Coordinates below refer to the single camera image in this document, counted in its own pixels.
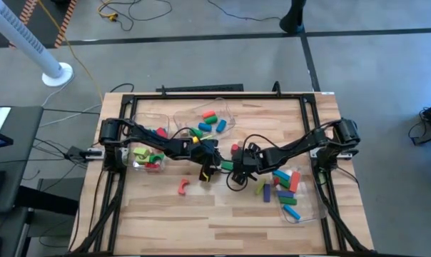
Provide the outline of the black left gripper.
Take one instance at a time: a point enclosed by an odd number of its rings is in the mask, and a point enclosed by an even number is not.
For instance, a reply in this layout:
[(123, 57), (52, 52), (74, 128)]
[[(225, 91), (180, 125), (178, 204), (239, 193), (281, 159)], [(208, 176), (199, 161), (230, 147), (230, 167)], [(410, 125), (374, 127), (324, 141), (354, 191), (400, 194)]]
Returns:
[(192, 145), (192, 162), (204, 164), (208, 161), (211, 165), (211, 168), (206, 168), (205, 166), (201, 168), (201, 181), (210, 181), (211, 175), (209, 174), (209, 171), (211, 171), (211, 173), (220, 172), (221, 160), (221, 154), (218, 150), (218, 140), (205, 139)]

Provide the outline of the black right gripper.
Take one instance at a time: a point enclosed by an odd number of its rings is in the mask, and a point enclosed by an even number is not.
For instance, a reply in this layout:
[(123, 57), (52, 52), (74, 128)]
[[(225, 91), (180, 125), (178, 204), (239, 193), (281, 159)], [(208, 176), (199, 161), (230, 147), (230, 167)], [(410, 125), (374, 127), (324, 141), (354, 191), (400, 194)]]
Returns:
[(233, 154), (233, 172), (233, 181), (243, 185), (246, 177), (253, 181), (258, 180), (252, 173), (268, 173), (271, 172), (271, 167), (263, 163), (259, 153), (254, 153), (250, 149), (238, 149)]

